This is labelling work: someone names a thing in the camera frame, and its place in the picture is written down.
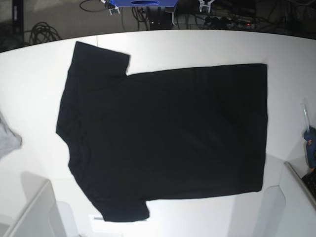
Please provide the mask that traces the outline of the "black T-shirt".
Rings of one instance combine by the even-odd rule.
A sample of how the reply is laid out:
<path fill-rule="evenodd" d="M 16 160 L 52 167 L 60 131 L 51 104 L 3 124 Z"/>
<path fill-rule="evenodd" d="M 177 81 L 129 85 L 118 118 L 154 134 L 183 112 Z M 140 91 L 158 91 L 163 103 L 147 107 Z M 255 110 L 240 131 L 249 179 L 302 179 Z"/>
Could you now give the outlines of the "black T-shirt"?
<path fill-rule="evenodd" d="M 56 133 L 107 222 L 146 203 L 259 192 L 268 126 L 266 64 L 127 75 L 127 54 L 75 44 Z"/>

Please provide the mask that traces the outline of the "blue box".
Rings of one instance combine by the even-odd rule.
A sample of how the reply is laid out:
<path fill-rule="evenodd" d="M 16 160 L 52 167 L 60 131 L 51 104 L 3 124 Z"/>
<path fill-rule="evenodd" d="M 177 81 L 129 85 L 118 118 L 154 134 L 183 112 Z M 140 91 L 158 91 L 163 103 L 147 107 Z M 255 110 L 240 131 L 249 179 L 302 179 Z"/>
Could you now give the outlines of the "blue box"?
<path fill-rule="evenodd" d="M 110 3 L 118 7 L 132 7 L 132 6 L 160 6 L 160 7 L 174 7 L 178 0 L 110 0 Z"/>

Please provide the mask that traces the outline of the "grey cloth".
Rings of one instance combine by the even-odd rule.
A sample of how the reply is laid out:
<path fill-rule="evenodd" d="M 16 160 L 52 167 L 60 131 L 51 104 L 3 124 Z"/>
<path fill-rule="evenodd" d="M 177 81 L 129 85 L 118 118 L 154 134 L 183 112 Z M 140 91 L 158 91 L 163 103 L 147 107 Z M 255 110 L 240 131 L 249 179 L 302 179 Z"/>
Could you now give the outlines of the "grey cloth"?
<path fill-rule="evenodd" d="M 10 129 L 3 115 L 0 114 L 0 158 L 21 148 L 21 146 L 21 136 Z"/>

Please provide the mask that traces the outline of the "blue glue gun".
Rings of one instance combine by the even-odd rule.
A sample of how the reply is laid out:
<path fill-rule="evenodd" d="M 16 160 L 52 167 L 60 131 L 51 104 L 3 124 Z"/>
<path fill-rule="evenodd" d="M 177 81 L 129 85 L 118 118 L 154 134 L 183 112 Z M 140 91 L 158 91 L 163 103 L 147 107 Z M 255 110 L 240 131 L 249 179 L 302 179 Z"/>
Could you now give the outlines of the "blue glue gun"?
<path fill-rule="evenodd" d="M 309 127 L 304 132 L 304 140 L 306 141 L 306 156 L 309 168 L 316 168 L 316 129 Z"/>

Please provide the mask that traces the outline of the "black keyboard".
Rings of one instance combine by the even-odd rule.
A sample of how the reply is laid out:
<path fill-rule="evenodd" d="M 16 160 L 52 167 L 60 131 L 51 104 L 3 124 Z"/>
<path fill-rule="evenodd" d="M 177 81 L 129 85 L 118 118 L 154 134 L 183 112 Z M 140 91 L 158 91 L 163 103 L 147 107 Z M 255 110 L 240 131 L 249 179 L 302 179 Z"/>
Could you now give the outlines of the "black keyboard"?
<path fill-rule="evenodd" d="M 302 180 L 312 196 L 316 198 L 316 171 L 314 170 L 313 172 L 306 174 Z"/>

